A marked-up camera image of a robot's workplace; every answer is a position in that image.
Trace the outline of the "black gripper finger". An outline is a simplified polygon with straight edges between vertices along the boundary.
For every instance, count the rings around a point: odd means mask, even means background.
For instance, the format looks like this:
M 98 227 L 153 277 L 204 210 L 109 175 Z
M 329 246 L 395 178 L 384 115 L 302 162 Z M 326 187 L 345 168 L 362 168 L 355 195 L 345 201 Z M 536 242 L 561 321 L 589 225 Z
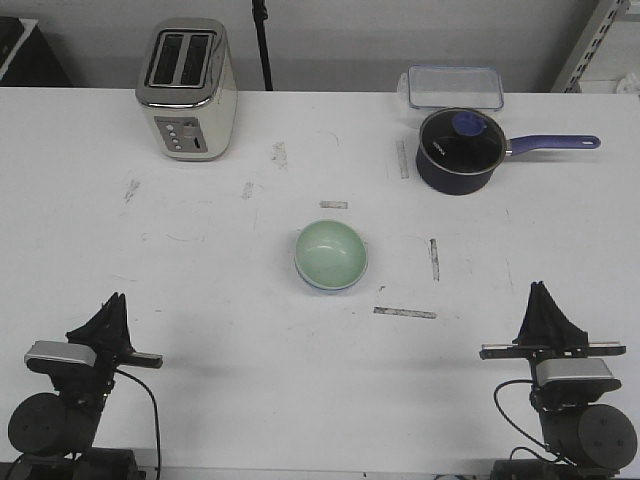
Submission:
M 552 298 L 543 282 L 540 283 L 543 324 L 550 346 L 587 346 L 589 335 L 574 325 Z
M 121 350 L 133 350 L 128 325 L 126 296 L 121 293 L 117 301 L 117 320 L 119 321 L 119 340 Z
M 544 327 L 542 282 L 530 285 L 527 306 L 518 335 L 513 343 L 518 346 L 542 345 L 546 330 Z
M 84 325 L 66 333 L 67 341 L 98 349 L 117 350 L 121 340 L 121 295 L 115 292 Z

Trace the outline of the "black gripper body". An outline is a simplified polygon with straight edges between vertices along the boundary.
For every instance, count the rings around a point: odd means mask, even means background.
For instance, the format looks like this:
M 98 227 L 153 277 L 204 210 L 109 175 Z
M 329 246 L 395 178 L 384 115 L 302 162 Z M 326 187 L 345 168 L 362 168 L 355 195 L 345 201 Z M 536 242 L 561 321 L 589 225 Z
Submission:
M 93 368 L 61 364 L 54 374 L 54 389 L 66 400 L 78 405 L 104 405 L 114 388 L 114 375 L 119 366 L 159 369 L 163 365 L 160 354 L 124 350 L 120 353 L 101 351 Z
M 533 368 L 547 359 L 562 357 L 601 358 L 620 356 L 626 347 L 618 342 L 589 343 L 587 346 L 569 346 L 561 350 L 541 345 L 518 346 L 515 344 L 484 344 L 479 352 L 483 360 L 524 359 L 529 363 L 532 387 L 530 402 L 538 411 L 561 411 L 567 408 L 587 406 L 598 401 L 604 394 L 586 388 L 541 388 L 536 384 Z

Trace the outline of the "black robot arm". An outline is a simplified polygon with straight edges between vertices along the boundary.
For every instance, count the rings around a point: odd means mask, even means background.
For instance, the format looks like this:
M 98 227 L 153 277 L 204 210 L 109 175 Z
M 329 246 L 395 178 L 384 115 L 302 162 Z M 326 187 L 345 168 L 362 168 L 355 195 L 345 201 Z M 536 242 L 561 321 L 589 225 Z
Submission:
M 600 403 L 622 383 L 608 368 L 608 357 L 625 354 L 618 342 L 589 340 L 560 310 L 543 282 L 530 286 L 523 322 L 509 344 L 485 345 L 483 360 L 526 360 L 529 401 L 538 415 L 543 455 L 494 462 L 493 479 L 613 479 L 638 451 L 631 420 Z
M 53 390 L 28 397 L 12 413 L 8 439 L 20 454 L 2 464 L 2 478 L 146 478 L 132 450 L 93 444 L 116 375 L 127 366 L 163 365 L 160 355 L 132 346 L 124 294 L 114 293 L 65 341 L 36 341 L 24 363 L 48 376 Z

